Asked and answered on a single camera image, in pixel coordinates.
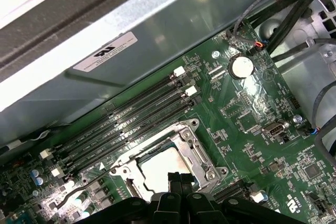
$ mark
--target ram slot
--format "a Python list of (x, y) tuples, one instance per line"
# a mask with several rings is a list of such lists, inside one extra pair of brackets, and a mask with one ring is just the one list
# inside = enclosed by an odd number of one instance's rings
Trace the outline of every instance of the ram slot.
[(81, 145), (79, 148), (77, 148), (73, 152), (69, 153), (68, 156), (63, 160), (63, 162), (66, 163), (69, 160), (71, 160), (72, 162), (78, 161), (83, 156), (90, 153), (93, 148), (94, 149), (100, 148), (105, 143), (107, 143), (107, 142), (111, 141), (112, 139), (118, 137), (121, 133), (126, 132), (127, 130), (130, 130), (130, 129), (136, 128), (137, 125), (139, 125), (139, 124), (143, 123), (144, 121), (150, 119), (151, 117), (159, 114), (162, 111), (162, 109), (164, 109), (166, 106), (174, 104), (175, 102), (177, 102), (178, 100), (181, 100), (181, 99), (182, 98), (181, 98), (180, 94), (177, 93), (173, 97), (171, 96), (169, 100), (167, 100), (167, 101), (169, 101), (168, 103), (161, 103), (160, 104), (160, 101), (159, 101), (158, 102), (159, 106), (154, 106), (154, 108), (155, 108), (154, 111), (146, 114), (142, 118), (138, 118), (138, 120), (133, 121), (132, 123), (127, 125), (125, 128), (122, 128), (122, 127), (116, 128), (113, 131), (110, 131), (103, 136), (98, 136), (98, 137), (94, 138), (93, 141), (90, 141), (90, 142), (86, 143), (85, 145)]
[(111, 111), (108, 115), (100, 118), (98, 121), (94, 122), (92, 125), (86, 127), (84, 130), (78, 133), (75, 137), (72, 137), (69, 141), (67, 141), (66, 144), (61, 146), (61, 149), (59, 149), (58, 152), (71, 151), (74, 147), (76, 147), (81, 142), (92, 139), (92, 137), (101, 133), (106, 126), (108, 127), (108, 126), (115, 124), (114, 115), (124, 110), (127, 110), (131, 105), (134, 106), (135, 104), (143, 101), (144, 99), (152, 95), (153, 92), (159, 91), (163, 87), (166, 87), (170, 82), (172, 82), (170, 77), (166, 77), (162, 79), (160, 82), (150, 87), (145, 92), (140, 93), (133, 99), (127, 101), (125, 104)]
[(97, 156), (92, 156), (90, 158), (87, 159), (87, 163), (82, 163), (80, 165), (78, 165), (76, 167), (76, 172), (75, 173), (80, 173), (84, 170), (86, 170), (88, 167), (93, 166), (94, 164), (96, 164), (99, 160), (104, 159), (106, 157), (108, 157), (109, 155), (111, 155), (111, 153), (125, 147), (127, 144), (129, 144), (130, 142), (133, 142), (137, 139), (139, 139), (142, 135), (144, 135), (146, 132), (150, 131), (151, 129), (153, 129), (154, 127), (157, 127), (159, 124), (163, 123), (164, 121), (174, 118), (175, 116), (181, 114), (182, 112), (184, 112), (185, 109), (189, 108), (191, 106), (190, 103), (187, 104), (183, 104), (182, 106), (177, 107), (176, 109), (174, 109), (173, 111), (171, 111), (169, 114), (161, 117), (159, 120), (150, 123), (148, 125), (141, 128), (140, 130), (136, 131), (135, 133), (131, 134), (130, 136), (124, 138), (122, 141), (118, 142), (117, 144), (113, 144), (109, 149), (101, 152), (99, 155)]

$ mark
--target screw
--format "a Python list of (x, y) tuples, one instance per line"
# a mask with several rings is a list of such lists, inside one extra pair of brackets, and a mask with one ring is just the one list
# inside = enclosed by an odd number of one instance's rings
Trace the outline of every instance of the screw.
[(300, 115), (293, 116), (293, 122), (295, 122), (295, 123), (302, 123), (302, 121), (303, 121), (302, 116), (300, 116)]
[(193, 198), (194, 199), (201, 199), (201, 195), (200, 194), (193, 194)]
[(230, 199), (230, 200), (229, 200), (229, 203), (230, 203), (231, 205), (237, 205), (237, 204), (238, 204), (238, 200), (236, 200), (236, 199)]
[(213, 51), (211, 56), (212, 58), (217, 59), (221, 56), (221, 53), (219, 51)]
[(184, 136), (185, 138), (190, 137), (190, 133), (189, 133), (189, 131), (184, 132), (184, 133), (183, 133), (183, 136)]
[(212, 171), (212, 170), (210, 170), (209, 172), (208, 172), (208, 178), (210, 179), (210, 180), (212, 180), (212, 179), (214, 179), (216, 177), (216, 174)]
[(332, 54), (333, 54), (333, 52), (330, 51), (330, 50), (328, 50), (328, 51), (324, 54), (324, 56), (325, 56), (326, 58), (329, 58), (329, 57), (332, 56)]

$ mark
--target electrolytic capacitor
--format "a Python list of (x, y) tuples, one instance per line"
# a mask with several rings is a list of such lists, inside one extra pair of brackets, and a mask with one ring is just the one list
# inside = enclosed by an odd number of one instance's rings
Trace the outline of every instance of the electrolytic capacitor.
[(84, 218), (87, 218), (89, 217), (91, 214), (93, 214), (93, 211), (94, 211), (94, 206), (93, 205), (90, 205), (87, 207), (87, 209), (84, 210), (82, 216)]
[(35, 169), (31, 170), (32, 175), (37, 178), (39, 175), (43, 173), (43, 168), (42, 167), (36, 167)]
[(49, 177), (45, 174), (41, 174), (39, 177), (36, 178), (36, 185), (41, 186), (44, 183), (48, 182)]
[(86, 200), (87, 194), (85, 192), (82, 192), (76, 199), (75, 199), (75, 204), (77, 206), (80, 206), (83, 204), (83, 202)]

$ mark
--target black ram slot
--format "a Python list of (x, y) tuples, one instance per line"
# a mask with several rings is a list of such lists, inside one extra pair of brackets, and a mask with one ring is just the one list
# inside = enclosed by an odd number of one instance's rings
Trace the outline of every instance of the black ram slot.
[(154, 86), (147, 89), (145, 92), (140, 93), (139, 95), (132, 98), (131, 100), (129, 100), (125, 104), (123, 104), (120, 107), (116, 108), (115, 110), (111, 111), (108, 115), (100, 118), (99, 120), (94, 122), (92, 125), (86, 127), (84, 130), (80, 131), (78, 134), (76, 134), (74, 137), (72, 137), (69, 141), (67, 141), (67, 143), (64, 146), (60, 146), (61, 149), (59, 150), (59, 152), (71, 151), (71, 149), (74, 146), (76, 147), (80, 142), (82, 142), (83, 140), (86, 140), (87, 137), (90, 137), (90, 136), (93, 137), (93, 134), (94, 135), (99, 134), (99, 131), (104, 128), (103, 125), (105, 125), (107, 123), (106, 121), (111, 120), (111, 119), (109, 119), (110, 115), (120, 113), (123, 110), (127, 109), (133, 103), (138, 103), (138, 102), (144, 100), (145, 98), (150, 96), (152, 92), (161, 89), (162, 87), (166, 86), (171, 81), (172, 80), (170, 79), (170, 77), (166, 77), (166, 78), (162, 79), (160, 82), (156, 83)]
[(160, 118), (158, 121), (155, 121), (151, 124), (148, 124), (146, 127), (140, 129), (139, 131), (135, 132), (134, 134), (130, 135), (129, 137), (123, 139), (122, 141), (120, 141), (119, 143), (113, 145), (110, 149), (102, 152), (101, 154), (99, 154), (97, 157), (95, 157), (93, 160), (90, 160), (88, 163), (81, 165), (80, 168), (76, 168), (76, 172), (75, 173), (80, 173), (83, 170), (85, 170), (87, 167), (90, 167), (92, 165), (94, 165), (95, 163), (97, 163), (99, 160), (107, 157), (108, 155), (111, 155), (112, 152), (124, 147), (126, 144), (132, 142), (133, 140), (138, 139), (141, 135), (143, 135), (144, 133), (146, 133), (147, 131), (149, 131), (150, 129), (158, 126), (160, 123), (175, 117), (176, 115), (180, 114), (182, 111), (184, 111), (185, 109), (187, 109), (188, 107), (190, 107), (191, 104), (190, 102), (188, 104), (185, 104), (183, 106), (180, 106), (178, 108), (176, 108), (175, 110), (173, 110), (171, 113), (169, 113), (168, 115)]
[(180, 100), (181, 97), (179, 94), (174, 96), (173, 100), (170, 100), (168, 104), (162, 103), (160, 106), (156, 107), (154, 111), (148, 113), (144, 117), (140, 118), (139, 120), (135, 120), (131, 124), (127, 125), (124, 129), (119, 129), (117, 132), (110, 132), (110, 134), (106, 134), (104, 136), (98, 136), (93, 142), (86, 144), (85, 146), (80, 146), (77, 148), (75, 152), (69, 154), (69, 156), (64, 160), (64, 162), (68, 162), (72, 159), (73, 162), (77, 162), (78, 160), (82, 159), (84, 155), (87, 155), (91, 152), (91, 149), (100, 148), (104, 144), (109, 141), (112, 141), (114, 138), (118, 137), (122, 132), (127, 132), (127, 130), (136, 128), (139, 124), (143, 123), (144, 121), (150, 119), (151, 117), (160, 114), (164, 107), (169, 106)]
[(112, 114), (118, 114), (121, 111), (127, 109), (128, 107), (134, 105), (135, 103), (143, 101), (144, 99), (146, 99), (147, 97), (149, 97), (151, 95), (151, 93), (157, 91), (158, 89), (161, 89), (162, 87), (166, 86), (171, 81), (172, 80), (170, 79), (170, 77), (166, 77), (166, 78), (162, 79), (160, 82), (158, 82), (154, 86), (150, 87), (149, 89), (145, 90), (144, 92), (140, 93), (136, 97), (134, 97), (131, 100), (127, 101), (126, 103), (124, 103), (120, 107), (116, 108), (114, 111), (112, 111)]

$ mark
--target integrated circuit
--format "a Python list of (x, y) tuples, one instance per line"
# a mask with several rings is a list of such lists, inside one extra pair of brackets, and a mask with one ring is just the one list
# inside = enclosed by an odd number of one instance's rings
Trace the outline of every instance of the integrated circuit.
[(312, 164), (304, 169), (309, 179), (312, 179), (321, 174), (320, 168), (316, 164)]

